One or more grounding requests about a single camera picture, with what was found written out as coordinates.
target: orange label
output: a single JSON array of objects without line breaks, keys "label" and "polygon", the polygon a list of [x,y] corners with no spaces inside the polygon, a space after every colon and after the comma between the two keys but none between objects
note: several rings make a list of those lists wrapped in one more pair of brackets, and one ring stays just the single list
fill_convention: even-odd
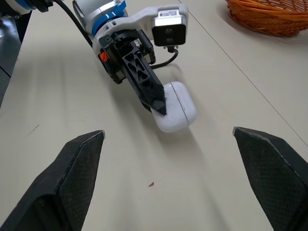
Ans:
[{"label": "orange label", "polygon": [[109,58],[108,58],[108,55],[105,52],[103,52],[103,53],[100,54],[100,59],[103,62],[107,62]]}]

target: sticker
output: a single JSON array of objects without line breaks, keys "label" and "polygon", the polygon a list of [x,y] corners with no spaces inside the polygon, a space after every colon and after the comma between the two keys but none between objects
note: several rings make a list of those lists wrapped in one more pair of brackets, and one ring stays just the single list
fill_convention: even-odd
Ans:
[{"label": "sticker", "polygon": [[167,10],[158,12],[159,18],[173,18],[179,15],[180,15],[179,10]]}]

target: orange basket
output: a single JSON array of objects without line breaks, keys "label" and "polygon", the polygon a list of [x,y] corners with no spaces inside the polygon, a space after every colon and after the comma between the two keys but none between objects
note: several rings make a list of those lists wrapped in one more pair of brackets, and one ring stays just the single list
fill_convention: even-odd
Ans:
[{"label": "orange basket", "polygon": [[267,35],[295,36],[308,29],[308,0],[227,0],[238,24]]}]

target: table surface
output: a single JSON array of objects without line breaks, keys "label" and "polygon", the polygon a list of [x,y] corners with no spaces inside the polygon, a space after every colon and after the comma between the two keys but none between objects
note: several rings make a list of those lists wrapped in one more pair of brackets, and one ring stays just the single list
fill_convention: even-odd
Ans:
[{"label": "table surface", "polygon": [[[127,4],[132,15],[153,2]],[[282,137],[308,160],[307,104],[291,84],[299,75],[287,78],[286,65],[294,58],[297,73],[304,74],[307,65],[298,61],[305,55],[305,33],[286,40],[252,34],[221,19],[226,12],[216,10],[225,1],[187,4],[192,13],[187,43],[174,64],[156,71],[163,83],[183,82],[198,110],[189,129],[173,134],[158,130],[127,81],[112,82],[58,6],[33,13],[0,110],[0,223],[67,141],[104,129],[83,230],[272,230],[250,188],[232,129]],[[258,56],[240,49],[248,44]],[[155,52],[158,63],[169,58],[161,48]],[[277,81],[281,76],[284,82]],[[299,77],[297,89],[305,81]],[[297,94],[285,101],[287,95],[282,98],[269,82]]]}]

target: black bracket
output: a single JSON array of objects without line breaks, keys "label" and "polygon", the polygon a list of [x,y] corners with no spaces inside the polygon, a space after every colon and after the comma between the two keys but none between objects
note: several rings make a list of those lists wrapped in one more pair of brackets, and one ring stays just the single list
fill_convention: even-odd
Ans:
[{"label": "black bracket", "polygon": [[127,78],[147,110],[153,108],[166,115],[164,86],[149,65],[156,60],[153,46],[144,32],[123,30],[112,36],[106,35],[99,42],[102,54],[108,56],[100,60],[111,78],[118,84]]},{"label": "black bracket", "polygon": [[273,230],[308,230],[308,163],[279,137],[241,127],[233,135]]},{"label": "black bracket", "polygon": [[100,130],[68,142],[36,177],[0,231],[81,231],[104,139]]}]

